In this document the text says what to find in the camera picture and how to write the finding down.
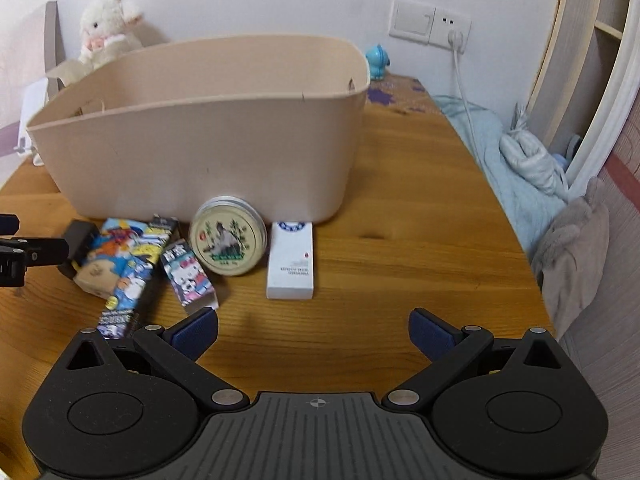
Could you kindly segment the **cartoon bear tissue pack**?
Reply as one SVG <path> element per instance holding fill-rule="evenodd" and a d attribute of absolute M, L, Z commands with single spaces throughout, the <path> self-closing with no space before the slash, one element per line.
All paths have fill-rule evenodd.
<path fill-rule="evenodd" d="M 147 226 L 145 222 L 137 220 L 106 219 L 74 282 L 93 296 L 103 299 L 111 296 L 134 242 Z"/>

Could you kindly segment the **round green tin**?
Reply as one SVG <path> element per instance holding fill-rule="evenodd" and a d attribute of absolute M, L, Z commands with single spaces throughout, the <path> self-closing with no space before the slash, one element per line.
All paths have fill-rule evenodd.
<path fill-rule="evenodd" d="M 194 255 L 209 271 L 224 276 L 250 272 L 265 255 L 265 221 L 245 200 L 217 196 L 194 214 L 189 229 Z"/>

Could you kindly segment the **white phone stand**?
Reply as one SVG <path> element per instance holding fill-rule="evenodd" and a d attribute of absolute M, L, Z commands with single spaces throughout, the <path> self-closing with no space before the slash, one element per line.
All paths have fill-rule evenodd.
<path fill-rule="evenodd" d="M 43 161 L 28 132 L 27 126 L 35 114 L 47 104 L 49 99 L 48 88 L 49 81 L 47 78 L 38 79 L 26 87 L 23 94 L 20 121 L 18 122 L 17 142 L 14 146 L 14 152 L 21 157 L 32 156 L 32 164 L 36 167 L 42 167 Z"/>

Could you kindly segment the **beige plastic storage bin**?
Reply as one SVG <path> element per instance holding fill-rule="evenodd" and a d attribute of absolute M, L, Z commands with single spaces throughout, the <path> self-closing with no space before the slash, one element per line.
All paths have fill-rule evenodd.
<path fill-rule="evenodd" d="M 218 196 L 321 222 L 343 203 L 370 86 L 351 42 L 242 35 L 159 44 L 71 84 L 30 120 L 78 214 L 189 221 Z"/>

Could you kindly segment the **pink headboard panel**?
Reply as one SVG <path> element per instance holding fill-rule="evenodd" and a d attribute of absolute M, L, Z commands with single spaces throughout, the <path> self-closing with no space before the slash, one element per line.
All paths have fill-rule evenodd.
<path fill-rule="evenodd" d="M 55 0 L 1 31 L 1 155 L 32 154 L 24 125 L 58 87 L 46 73 L 64 60 Z"/>

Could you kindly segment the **small hello kitty box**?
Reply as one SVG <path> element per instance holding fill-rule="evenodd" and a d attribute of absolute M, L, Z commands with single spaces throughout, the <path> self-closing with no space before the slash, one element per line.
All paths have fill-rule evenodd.
<path fill-rule="evenodd" d="M 186 240 L 176 240 L 160 256 L 169 284 L 188 315 L 201 308 L 218 309 L 214 285 Z"/>

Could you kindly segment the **gold tissue box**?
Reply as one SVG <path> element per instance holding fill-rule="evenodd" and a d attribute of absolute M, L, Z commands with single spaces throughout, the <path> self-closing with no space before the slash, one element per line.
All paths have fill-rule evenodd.
<path fill-rule="evenodd" d="M 52 70 L 48 70 L 46 77 L 52 80 L 55 84 L 55 88 L 62 90 L 68 88 L 72 84 L 80 81 L 85 76 L 88 76 L 94 71 L 93 64 L 91 62 L 81 62 L 77 58 L 66 60 Z"/>

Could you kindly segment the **long cartoon snoopy box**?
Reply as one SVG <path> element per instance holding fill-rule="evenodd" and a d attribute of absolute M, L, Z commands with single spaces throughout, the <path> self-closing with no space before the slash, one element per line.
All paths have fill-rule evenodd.
<path fill-rule="evenodd" d="M 156 214 L 134 238 L 119 278 L 102 312 L 98 331 L 105 339 L 129 337 L 149 309 L 158 284 L 160 256 L 175 238 L 179 221 Z"/>

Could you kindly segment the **grey plush blanket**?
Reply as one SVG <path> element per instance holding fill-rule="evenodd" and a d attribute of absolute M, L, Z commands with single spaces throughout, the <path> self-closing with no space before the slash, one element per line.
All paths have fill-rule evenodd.
<path fill-rule="evenodd" d="M 604 182 L 593 177 L 585 194 L 572 200 L 551 222 L 532 260 L 556 338 L 562 338 L 596 298 L 609 241 Z"/>

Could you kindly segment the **white rectangular box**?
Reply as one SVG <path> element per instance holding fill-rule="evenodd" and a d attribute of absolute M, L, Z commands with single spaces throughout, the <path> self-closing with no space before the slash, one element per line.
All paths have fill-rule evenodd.
<path fill-rule="evenodd" d="M 308 300 L 314 296 L 314 226 L 311 222 L 273 222 L 266 297 Z"/>

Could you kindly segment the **blue elephant figurine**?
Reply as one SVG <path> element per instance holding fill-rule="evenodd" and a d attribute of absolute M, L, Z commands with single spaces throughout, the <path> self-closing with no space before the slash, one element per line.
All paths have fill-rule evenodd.
<path fill-rule="evenodd" d="M 386 50 L 380 44 L 377 44 L 367 50 L 364 56 L 369 64 L 370 78 L 372 80 L 383 80 L 387 67 L 390 66 L 390 58 Z"/>

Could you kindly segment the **white plush lamb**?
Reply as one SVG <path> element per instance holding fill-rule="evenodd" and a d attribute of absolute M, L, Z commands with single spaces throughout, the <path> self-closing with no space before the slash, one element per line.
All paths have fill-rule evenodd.
<path fill-rule="evenodd" d="M 119 56 L 142 48 L 134 28 L 143 12 L 124 0 L 94 0 L 80 18 L 78 61 L 95 70 Z"/>

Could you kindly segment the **silver grey jacket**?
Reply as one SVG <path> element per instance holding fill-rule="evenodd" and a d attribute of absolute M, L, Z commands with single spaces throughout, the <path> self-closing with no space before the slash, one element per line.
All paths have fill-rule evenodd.
<path fill-rule="evenodd" d="M 499 150 L 511 169 L 537 190 L 568 202 L 565 172 L 544 144 L 528 130 L 526 109 L 518 104 L 511 129 L 499 141 Z"/>

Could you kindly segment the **light blue blanket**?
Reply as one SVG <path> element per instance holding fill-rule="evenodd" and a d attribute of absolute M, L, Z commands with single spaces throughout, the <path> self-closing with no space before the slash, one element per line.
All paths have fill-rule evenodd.
<path fill-rule="evenodd" d="M 504 130 L 494 112 L 470 104 L 468 117 L 462 99 L 434 96 L 433 100 L 484 172 L 527 259 L 532 260 L 539 240 L 566 203 L 538 190 L 510 167 L 499 150 Z"/>

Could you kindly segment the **white wooden shelf frame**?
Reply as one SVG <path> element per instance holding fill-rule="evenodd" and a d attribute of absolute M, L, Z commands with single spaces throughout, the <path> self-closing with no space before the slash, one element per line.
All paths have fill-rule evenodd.
<path fill-rule="evenodd" d="M 559 0 L 527 104 L 532 133 L 568 159 L 570 196 L 603 168 L 639 90 L 639 0 Z"/>

